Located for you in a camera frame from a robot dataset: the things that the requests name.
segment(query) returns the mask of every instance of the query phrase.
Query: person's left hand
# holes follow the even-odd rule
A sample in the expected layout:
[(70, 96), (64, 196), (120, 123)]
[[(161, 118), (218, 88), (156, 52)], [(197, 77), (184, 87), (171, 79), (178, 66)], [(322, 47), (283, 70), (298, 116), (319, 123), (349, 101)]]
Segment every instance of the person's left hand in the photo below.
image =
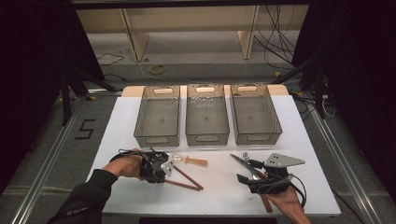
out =
[(136, 155), (123, 156), (114, 161), (111, 161), (103, 169), (110, 173), (119, 176), (135, 177), (139, 180), (144, 180), (139, 174), (142, 157)]

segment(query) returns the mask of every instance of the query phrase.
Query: transparent gray storage bin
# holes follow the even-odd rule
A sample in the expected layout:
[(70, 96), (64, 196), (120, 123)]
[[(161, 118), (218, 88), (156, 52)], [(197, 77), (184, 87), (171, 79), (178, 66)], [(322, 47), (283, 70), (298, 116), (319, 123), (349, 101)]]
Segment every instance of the transparent gray storage bin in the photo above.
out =
[(188, 85), (186, 114), (186, 137), (189, 146), (227, 145), (230, 125), (223, 85)]
[(236, 144), (274, 145), (282, 128), (267, 85), (231, 85), (231, 95)]
[(179, 86), (145, 87), (134, 129), (139, 146), (177, 147), (179, 111)]

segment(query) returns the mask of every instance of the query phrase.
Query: knife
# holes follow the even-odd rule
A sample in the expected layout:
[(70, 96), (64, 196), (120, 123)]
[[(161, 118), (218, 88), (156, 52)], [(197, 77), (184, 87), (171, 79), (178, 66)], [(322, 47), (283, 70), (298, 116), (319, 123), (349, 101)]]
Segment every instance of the knife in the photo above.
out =
[[(265, 179), (268, 176), (263, 174), (262, 172), (256, 170), (253, 166), (251, 166), (247, 161), (235, 156), (234, 154), (230, 154), (234, 159), (236, 159), (237, 161), (239, 161), (239, 163), (241, 163), (243, 166), (245, 166), (253, 175), (258, 176), (261, 179)], [(264, 195), (259, 194), (260, 197), (262, 197), (262, 203), (264, 204), (265, 210), (267, 211), (267, 213), (272, 213), (273, 209), (271, 207), (271, 204), (268, 202), (268, 199), (265, 198)]]

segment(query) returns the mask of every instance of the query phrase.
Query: human arm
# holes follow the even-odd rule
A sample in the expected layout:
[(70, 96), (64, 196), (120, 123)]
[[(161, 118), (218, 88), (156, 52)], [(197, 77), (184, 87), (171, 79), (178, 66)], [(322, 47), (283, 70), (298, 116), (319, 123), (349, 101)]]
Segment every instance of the human arm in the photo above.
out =
[(110, 162), (102, 170), (95, 169), (89, 181), (72, 190), (48, 223), (101, 223), (102, 210), (114, 182), (120, 176), (144, 180), (139, 175), (141, 161), (140, 156), (124, 156)]
[(270, 200), (294, 224), (311, 223), (304, 213), (293, 187), (289, 187), (285, 192), (279, 194), (265, 194), (264, 197)]

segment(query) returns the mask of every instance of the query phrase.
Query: white tabletop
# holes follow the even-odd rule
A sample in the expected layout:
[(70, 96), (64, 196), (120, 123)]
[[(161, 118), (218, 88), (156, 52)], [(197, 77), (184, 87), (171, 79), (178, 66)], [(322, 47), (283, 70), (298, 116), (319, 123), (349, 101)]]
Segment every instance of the white tabletop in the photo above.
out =
[[(188, 147), (185, 137), (186, 98), (180, 105), (180, 146), (155, 148), (156, 150), (179, 152), (183, 156), (208, 160), (207, 167), (183, 162), (177, 163), (204, 190), (183, 189), (170, 184), (150, 184), (135, 178), (121, 177), (112, 188), (105, 213), (131, 214), (137, 216), (171, 217), (274, 217), (281, 213), (273, 206), (268, 214), (259, 195), (251, 194), (248, 186), (237, 181), (236, 174), (251, 177), (249, 171), (235, 161), (230, 153), (242, 157), (248, 151), (251, 159), (266, 161), (271, 153), (280, 153), (305, 161), (303, 165), (289, 167), (289, 173), (298, 176), (305, 185), (307, 202), (305, 213), (311, 217), (332, 217), (341, 211), (320, 167), (318, 158), (291, 96), (272, 96), (283, 133), (274, 146), (237, 146), (233, 137), (233, 120), (230, 99), (226, 99), (230, 123), (230, 136), (226, 147)], [(120, 97), (107, 124), (105, 135), (99, 146), (93, 169), (101, 169), (118, 153), (120, 148), (138, 147), (134, 139), (134, 126), (140, 106), (140, 97)], [(192, 185), (175, 171), (169, 180)], [(301, 184), (292, 182), (302, 189)]]

